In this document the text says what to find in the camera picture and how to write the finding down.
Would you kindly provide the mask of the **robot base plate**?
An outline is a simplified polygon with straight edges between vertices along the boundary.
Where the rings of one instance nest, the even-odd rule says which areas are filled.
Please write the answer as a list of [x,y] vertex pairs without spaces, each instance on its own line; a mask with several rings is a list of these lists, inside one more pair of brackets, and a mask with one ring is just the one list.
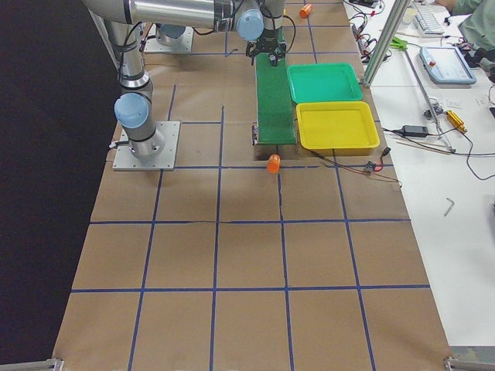
[[180,121],[156,121],[155,133],[147,141],[131,141],[122,131],[115,149],[115,171],[173,171],[179,141]]

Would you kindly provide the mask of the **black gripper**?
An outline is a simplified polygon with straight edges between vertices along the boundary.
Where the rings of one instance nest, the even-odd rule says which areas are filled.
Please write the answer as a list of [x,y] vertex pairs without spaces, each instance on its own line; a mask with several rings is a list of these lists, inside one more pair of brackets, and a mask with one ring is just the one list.
[[259,54],[266,54],[268,58],[270,53],[274,53],[278,61],[285,58],[287,44],[280,32],[263,32],[257,40],[247,43],[245,55],[251,60]]

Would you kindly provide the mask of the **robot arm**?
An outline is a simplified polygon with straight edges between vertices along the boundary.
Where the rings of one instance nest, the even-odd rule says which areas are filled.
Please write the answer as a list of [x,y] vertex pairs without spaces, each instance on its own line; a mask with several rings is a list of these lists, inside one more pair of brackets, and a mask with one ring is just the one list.
[[235,31],[247,42],[247,57],[255,59],[265,54],[272,66],[277,66],[287,53],[282,38],[284,9],[283,0],[124,2],[128,24],[144,21],[212,32]]
[[114,113],[128,136],[129,151],[137,158],[151,158],[164,145],[152,119],[152,80],[144,67],[138,22],[131,20],[129,1],[85,1],[89,11],[102,18],[108,43],[117,62],[121,96]]

